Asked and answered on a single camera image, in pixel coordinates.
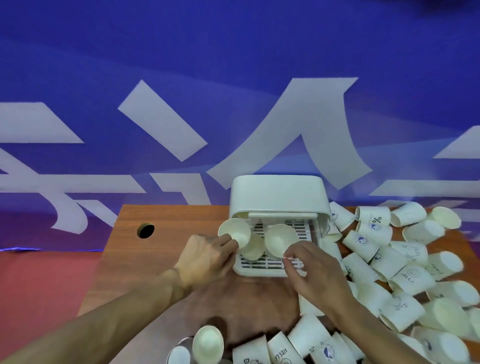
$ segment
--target white plastic box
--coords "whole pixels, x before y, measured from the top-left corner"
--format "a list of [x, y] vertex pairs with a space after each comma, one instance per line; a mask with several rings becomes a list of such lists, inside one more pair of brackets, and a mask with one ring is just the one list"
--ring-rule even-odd
[[[233, 180], [228, 215], [244, 219], [262, 237], [268, 225], [286, 223], [295, 229], [299, 240], [314, 239], [318, 244], [328, 233], [331, 210], [320, 177], [248, 175]], [[298, 259], [293, 264], [297, 269], [302, 267]], [[233, 269], [243, 276], [286, 277], [282, 261], [265, 254], [254, 263], [237, 254]]]

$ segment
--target paper cup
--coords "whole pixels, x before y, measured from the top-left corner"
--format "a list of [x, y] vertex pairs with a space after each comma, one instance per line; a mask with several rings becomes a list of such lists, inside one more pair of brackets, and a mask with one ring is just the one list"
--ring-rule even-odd
[[432, 330], [417, 326], [412, 337], [422, 343], [428, 359], [442, 364], [468, 363], [470, 355], [467, 346], [458, 337], [449, 332]]
[[360, 360], [365, 357], [365, 354], [362, 350], [352, 341], [350, 340], [345, 334], [340, 334], [341, 338], [343, 339], [344, 343], [348, 346], [351, 353], [355, 357], [355, 360]]
[[480, 295], [477, 289], [464, 280], [452, 280], [438, 282], [437, 285], [427, 291], [428, 298], [449, 298], [461, 307], [475, 306], [480, 303]]
[[332, 220], [329, 220], [328, 225], [330, 225], [330, 230], [327, 235], [324, 237], [324, 240], [328, 242], [337, 242], [342, 239], [342, 233], [338, 231], [338, 228], [333, 223]]
[[380, 245], [361, 236], [354, 230], [348, 232], [342, 243], [366, 262], [369, 262], [380, 248]]
[[244, 248], [252, 234], [248, 224], [240, 218], [230, 218], [218, 228], [218, 236], [229, 234], [239, 244], [239, 249]]
[[379, 275], [382, 282], [388, 282], [406, 264], [407, 259], [389, 246], [381, 246], [370, 266]]
[[338, 260], [340, 267], [342, 268], [342, 272], [344, 275], [347, 275], [347, 268], [345, 268], [345, 264], [343, 264], [342, 254], [340, 253], [340, 249], [337, 243], [329, 242], [322, 240], [322, 249], [325, 253], [331, 255], [333, 258]]
[[380, 319], [395, 332], [402, 332], [425, 313], [423, 306], [405, 292], [394, 292], [380, 307]]
[[439, 252], [428, 256], [428, 265], [425, 269], [435, 280], [442, 280], [463, 270], [462, 260], [452, 252]]
[[403, 229], [402, 235], [406, 242], [414, 241], [427, 245], [444, 236], [445, 229], [436, 221], [425, 220], [407, 226]]
[[388, 281], [392, 290], [402, 290], [412, 296], [427, 291], [436, 284], [432, 275], [425, 268], [414, 264], [407, 264]]
[[236, 347], [232, 356], [233, 364], [270, 364], [265, 335]]
[[388, 245], [393, 234], [393, 229], [389, 225], [370, 224], [362, 221], [358, 223], [356, 231], [379, 245]]
[[457, 336], [470, 332], [468, 316], [458, 303], [448, 298], [435, 298], [423, 305], [425, 314], [419, 323], [425, 328], [447, 331]]
[[428, 359], [427, 352], [425, 351], [425, 348], [423, 347], [420, 341], [403, 334], [397, 334], [397, 337], [400, 340], [402, 340], [405, 344], [407, 344], [409, 347], [411, 347], [413, 350], [415, 350], [418, 354], [423, 356], [425, 359]]
[[370, 283], [378, 279], [375, 271], [357, 253], [347, 255], [343, 263], [348, 275], [357, 284]]
[[265, 232], [265, 250], [270, 257], [282, 259], [288, 247], [299, 241], [295, 230], [285, 224], [272, 225]]
[[465, 311], [468, 315], [469, 333], [463, 339], [480, 342], [480, 308], [472, 307]]
[[434, 207], [427, 219], [435, 220], [446, 230], [458, 229], [462, 225], [462, 220], [454, 211], [442, 206]]
[[340, 231], [345, 230], [355, 221], [354, 214], [334, 201], [330, 202], [330, 209], [332, 210], [331, 220]]
[[283, 332], [279, 332], [267, 343], [270, 362], [273, 364], [305, 364]]
[[393, 226], [399, 228], [400, 226], [415, 224], [425, 220], [426, 217], [427, 211], [425, 211], [422, 205], [416, 202], [407, 202], [391, 212], [390, 222]]
[[302, 358], [305, 358], [316, 344], [330, 337], [320, 320], [312, 314], [304, 314], [290, 331], [288, 340]]
[[215, 326], [203, 326], [193, 338], [192, 352], [198, 364], [218, 364], [223, 349], [222, 333]]
[[358, 285], [357, 301], [368, 308], [375, 317], [380, 316], [380, 307], [391, 298], [390, 292], [375, 282]]
[[300, 316], [305, 314], [314, 316], [325, 316], [325, 314], [305, 297], [299, 295]]
[[428, 265], [428, 252], [425, 244], [418, 242], [390, 242], [390, 246], [413, 264], [421, 267]]
[[255, 233], [252, 233], [248, 244], [239, 250], [239, 253], [248, 260], [254, 262], [262, 257], [265, 251], [265, 244], [263, 238]]
[[390, 209], [386, 206], [358, 206], [355, 218], [367, 224], [390, 225]]

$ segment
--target red floor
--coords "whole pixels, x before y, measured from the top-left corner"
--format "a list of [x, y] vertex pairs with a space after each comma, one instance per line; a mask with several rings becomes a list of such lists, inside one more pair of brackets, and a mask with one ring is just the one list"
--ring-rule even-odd
[[77, 316], [100, 257], [0, 252], [0, 360]]

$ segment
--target wooden tabletop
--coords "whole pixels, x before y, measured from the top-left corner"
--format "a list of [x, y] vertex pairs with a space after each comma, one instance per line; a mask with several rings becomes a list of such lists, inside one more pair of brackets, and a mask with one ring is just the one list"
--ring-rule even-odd
[[[171, 268], [192, 234], [215, 236], [227, 218], [228, 206], [124, 205], [79, 315]], [[137, 229], [143, 223], [155, 226], [153, 235], [147, 239], [137, 236]], [[342, 234], [345, 236], [355, 227], [356, 222]], [[401, 229], [394, 228], [392, 240], [403, 240]], [[339, 246], [342, 256], [350, 253], [343, 244]], [[430, 254], [442, 250], [457, 254], [465, 270], [450, 279], [466, 280], [480, 291], [478, 259], [459, 231], [448, 231], [427, 249]], [[231, 272], [225, 279], [194, 292], [168, 309], [137, 335], [113, 363], [165, 363], [168, 352], [178, 341], [193, 336], [207, 322], [223, 331], [228, 357], [232, 348], [262, 333], [289, 332], [298, 319], [298, 296], [286, 279], [249, 278]], [[332, 328], [325, 318], [322, 322]], [[466, 343], [472, 361], [480, 361], [480, 344]]]

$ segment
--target hand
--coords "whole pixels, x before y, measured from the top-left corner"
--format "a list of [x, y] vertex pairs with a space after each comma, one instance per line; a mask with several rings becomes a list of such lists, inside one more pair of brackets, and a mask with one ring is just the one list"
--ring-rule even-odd
[[188, 292], [223, 278], [235, 263], [235, 253], [239, 248], [236, 240], [224, 234], [208, 239], [192, 235], [187, 241], [179, 261], [174, 268]]
[[283, 259], [293, 288], [334, 323], [356, 303], [338, 261], [312, 242], [295, 243], [284, 256], [300, 259], [307, 272], [307, 276], [302, 277], [289, 259]]

